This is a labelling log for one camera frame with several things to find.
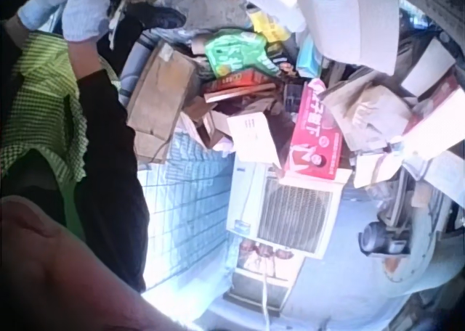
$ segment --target yellow-green checkered fabric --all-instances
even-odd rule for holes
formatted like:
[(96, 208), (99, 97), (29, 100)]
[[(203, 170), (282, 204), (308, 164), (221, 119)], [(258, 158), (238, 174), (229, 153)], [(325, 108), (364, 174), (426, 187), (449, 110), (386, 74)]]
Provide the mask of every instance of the yellow-green checkered fabric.
[[(116, 74), (104, 60), (102, 63), (117, 83)], [(24, 82), (2, 131), (1, 177), (18, 158), (30, 150), (39, 151), (60, 187), (66, 226), (83, 239), (73, 191), (85, 176), (86, 120), (66, 42), (56, 35), (32, 33), (14, 72), (23, 75)]]

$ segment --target vent grille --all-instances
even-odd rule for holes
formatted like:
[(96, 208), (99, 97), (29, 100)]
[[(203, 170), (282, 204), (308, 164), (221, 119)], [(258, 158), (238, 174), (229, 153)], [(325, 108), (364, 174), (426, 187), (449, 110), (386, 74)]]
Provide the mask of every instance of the vent grille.
[(330, 201), (330, 192), (285, 186), (269, 176), (258, 237), (315, 253)]
[[(284, 302), (287, 291), (287, 287), (271, 285), (269, 283), (267, 285), (267, 305), (279, 310)], [(263, 282), (239, 273), (234, 273), (232, 275), (232, 287), (230, 293), (261, 305)]]

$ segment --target green plastic bag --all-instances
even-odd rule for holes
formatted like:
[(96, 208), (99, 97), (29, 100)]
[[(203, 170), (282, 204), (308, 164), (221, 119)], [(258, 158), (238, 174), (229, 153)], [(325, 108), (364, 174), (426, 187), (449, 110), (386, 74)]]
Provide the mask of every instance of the green plastic bag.
[(206, 42), (205, 54), (217, 78), (249, 67), (268, 75), (279, 75), (280, 69), (268, 59), (264, 50), (266, 44), (267, 39), (257, 33), (222, 30)]

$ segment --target gloved hand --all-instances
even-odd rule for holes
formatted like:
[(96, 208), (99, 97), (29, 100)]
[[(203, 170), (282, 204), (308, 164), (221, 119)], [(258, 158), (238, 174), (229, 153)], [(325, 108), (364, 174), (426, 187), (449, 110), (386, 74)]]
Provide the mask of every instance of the gloved hand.
[(69, 42), (86, 41), (108, 30), (110, 0), (68, 0), (63, 11), (63, 37)]
[(40, 28), (66, 0), (29, 0), (17, 11), (23, 25), (31, 31)]

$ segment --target white appliance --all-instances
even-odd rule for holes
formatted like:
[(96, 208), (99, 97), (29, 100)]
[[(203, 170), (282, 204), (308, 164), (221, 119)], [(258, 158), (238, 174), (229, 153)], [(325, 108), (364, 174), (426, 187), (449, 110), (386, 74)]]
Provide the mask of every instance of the white appliance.
[(301, 186), (293, 187), (280, 184), (271, 165), (244, 163), (236, 155), (227, 230), (321, 259), (350, 171), (344, 174), (342, 182), (298, 180)]

